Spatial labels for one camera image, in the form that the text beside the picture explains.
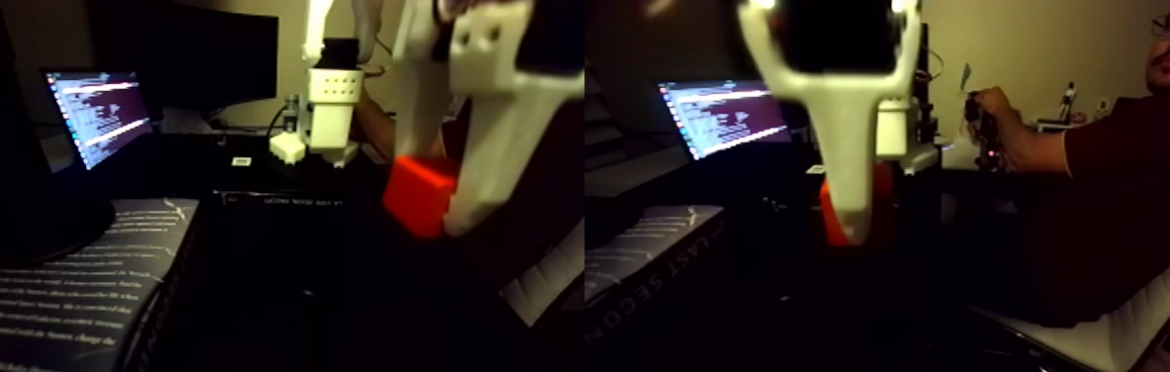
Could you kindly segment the person's left hand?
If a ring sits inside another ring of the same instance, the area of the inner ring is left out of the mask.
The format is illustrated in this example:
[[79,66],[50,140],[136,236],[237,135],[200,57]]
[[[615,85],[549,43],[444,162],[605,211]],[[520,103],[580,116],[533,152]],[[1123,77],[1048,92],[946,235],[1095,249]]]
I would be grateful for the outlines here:
[[990,120],[1002,119],[1013,113],[1010,102],[999,87],[985,88],[966,94],[964,120],[975,131],[980,131]]

